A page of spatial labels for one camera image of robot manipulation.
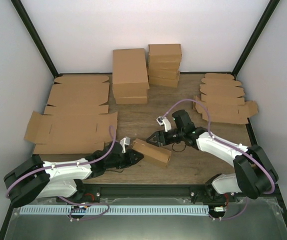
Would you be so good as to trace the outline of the small brown cardboard box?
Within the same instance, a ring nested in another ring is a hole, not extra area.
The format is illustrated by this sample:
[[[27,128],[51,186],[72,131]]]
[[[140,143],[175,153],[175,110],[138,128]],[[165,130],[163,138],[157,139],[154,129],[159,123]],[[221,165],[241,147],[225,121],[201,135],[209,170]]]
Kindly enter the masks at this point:
[[[172,152],[168,149],[147,143],[141,139],[135,139],[132,149],[143,154],[143,160],[155,166],[166,168],[170,162]]]

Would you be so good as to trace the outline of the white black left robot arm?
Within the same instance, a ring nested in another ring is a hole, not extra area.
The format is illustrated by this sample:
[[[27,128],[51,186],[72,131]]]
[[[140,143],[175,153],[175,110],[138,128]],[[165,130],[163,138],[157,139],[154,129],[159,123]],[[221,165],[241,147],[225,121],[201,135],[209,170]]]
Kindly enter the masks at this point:
[[[33,155],[3,178],[6,197],[12,207],[19,208],[32,201],[48,197],[64,197],[74,202],[86,196],[83,180],[103,175],[108,169],[125,169],[137,164],[143,154],[116,143],[74,161],[43,161]]]

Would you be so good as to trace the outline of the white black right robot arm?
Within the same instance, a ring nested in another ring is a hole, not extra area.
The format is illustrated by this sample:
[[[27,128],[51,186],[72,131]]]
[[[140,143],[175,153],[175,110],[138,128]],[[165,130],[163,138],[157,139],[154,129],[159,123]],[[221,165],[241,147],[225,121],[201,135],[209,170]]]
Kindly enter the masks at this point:
[[[171,127],[166,117],[158,117],[156,121],[164,129],[154,132],[146,142],[157,147],[183,142],[234,168],[234,173],[219,173],[205,183],[205,194],[210,201],[216,202],[228,193],[243,193],[255,200],[262,194],[274,192],[279,176],[262,147],[236,144],[212,134],[204,127],[196,127],[183,109],[174,112],[172,118],[175,128]]]

